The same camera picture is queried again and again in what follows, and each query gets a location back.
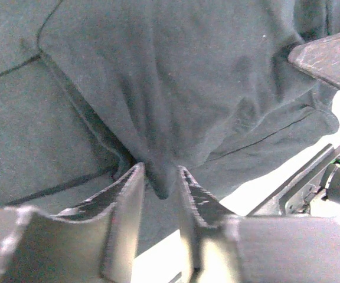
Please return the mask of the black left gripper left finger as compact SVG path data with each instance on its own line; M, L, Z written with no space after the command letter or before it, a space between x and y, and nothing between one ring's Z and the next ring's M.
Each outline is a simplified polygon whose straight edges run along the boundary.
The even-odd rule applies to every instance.
M56 215L0 208L0 282L130 282L144 191L138 163Z

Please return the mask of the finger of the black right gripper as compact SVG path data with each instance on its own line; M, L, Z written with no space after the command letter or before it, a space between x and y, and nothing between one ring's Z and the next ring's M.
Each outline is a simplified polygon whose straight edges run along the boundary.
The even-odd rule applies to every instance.
M340 33L295 47L288 60L298 70L340 90Z

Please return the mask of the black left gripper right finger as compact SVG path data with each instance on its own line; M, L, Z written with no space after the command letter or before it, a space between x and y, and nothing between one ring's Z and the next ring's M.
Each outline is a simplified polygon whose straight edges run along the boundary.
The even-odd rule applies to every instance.
M239 216L183 166L182 282L340 282L340 217Z

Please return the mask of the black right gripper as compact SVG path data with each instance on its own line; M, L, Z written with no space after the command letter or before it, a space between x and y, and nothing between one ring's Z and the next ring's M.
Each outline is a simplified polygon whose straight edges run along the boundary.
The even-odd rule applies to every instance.
M340 146L326 145L248 215L282 216L302 211L319 190L326 168L339 156Z

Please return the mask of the black t shirt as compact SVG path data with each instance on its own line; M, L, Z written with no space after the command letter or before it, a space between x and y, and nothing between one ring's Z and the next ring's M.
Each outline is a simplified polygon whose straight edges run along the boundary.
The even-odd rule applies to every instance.
M0 206L57 213L146 167L139 253L178 225L178 166L223 199L338 130L287 60L340 1L0 1Z

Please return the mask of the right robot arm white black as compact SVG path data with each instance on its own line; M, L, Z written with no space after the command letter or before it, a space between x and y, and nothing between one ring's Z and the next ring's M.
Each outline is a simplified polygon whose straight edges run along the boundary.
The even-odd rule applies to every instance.
M295 47L288 60L298 70L340 90L340 33ZM249 215L308 213L317 199L340 204L340 146L325 146Z

